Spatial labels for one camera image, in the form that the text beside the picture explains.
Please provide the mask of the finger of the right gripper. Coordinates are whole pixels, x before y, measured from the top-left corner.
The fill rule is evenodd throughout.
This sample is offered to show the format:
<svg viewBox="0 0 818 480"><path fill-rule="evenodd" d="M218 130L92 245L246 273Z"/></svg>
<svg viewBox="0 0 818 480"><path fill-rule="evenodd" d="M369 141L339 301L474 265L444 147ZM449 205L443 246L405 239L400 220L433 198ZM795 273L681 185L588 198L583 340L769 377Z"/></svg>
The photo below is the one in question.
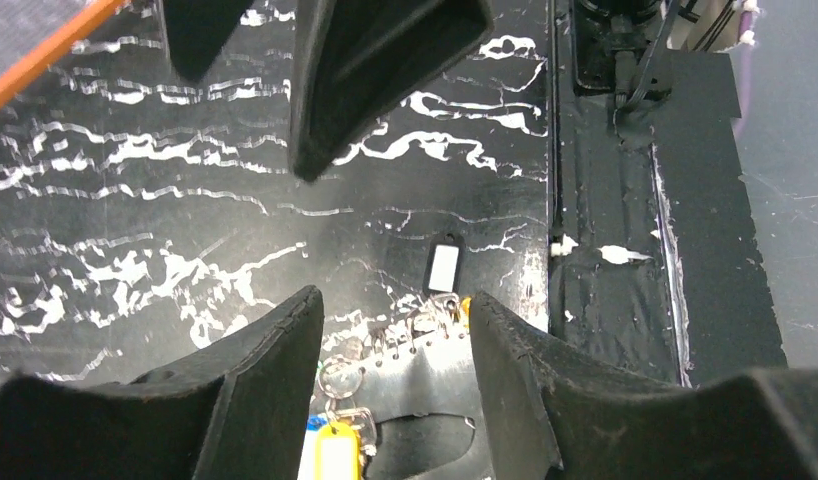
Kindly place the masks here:
<svg viewBox="0 0 818 480"><path fill-rule="evenodd" d="M296 9L288 156L316 181L374 121L474 52L488 1L301 1Z"/></svg>
<svg viewBox="0 0 818 480"><path fill-rule="evenodd" d="M163 0L162 33L173 70L200 81L240 24L253 0Z"/></svg>

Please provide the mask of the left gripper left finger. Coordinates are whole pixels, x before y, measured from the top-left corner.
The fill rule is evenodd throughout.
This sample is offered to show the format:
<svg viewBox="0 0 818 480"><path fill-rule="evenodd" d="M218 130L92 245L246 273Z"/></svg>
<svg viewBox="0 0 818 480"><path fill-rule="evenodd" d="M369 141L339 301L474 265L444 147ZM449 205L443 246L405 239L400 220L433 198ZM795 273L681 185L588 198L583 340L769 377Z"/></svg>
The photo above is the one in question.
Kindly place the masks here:
<svg viewBox="0 0 818 480"><path fill-rule="evenodd" d="M293 479L323 324L307 286L129 383L0 373L0 479Z"/></svg>

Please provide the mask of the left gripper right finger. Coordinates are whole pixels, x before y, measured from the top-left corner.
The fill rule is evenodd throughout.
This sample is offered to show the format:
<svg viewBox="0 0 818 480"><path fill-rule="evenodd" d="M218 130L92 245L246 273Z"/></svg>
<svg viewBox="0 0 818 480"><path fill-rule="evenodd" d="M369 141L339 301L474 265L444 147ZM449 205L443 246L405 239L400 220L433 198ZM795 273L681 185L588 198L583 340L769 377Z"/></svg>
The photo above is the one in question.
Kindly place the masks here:
<svg viewBox="0 0 818 480"><path fill-rule="evenodd" d="M599 361L485 292L469 331L499 479L818 479L818 369L685 388Z"/></svg>

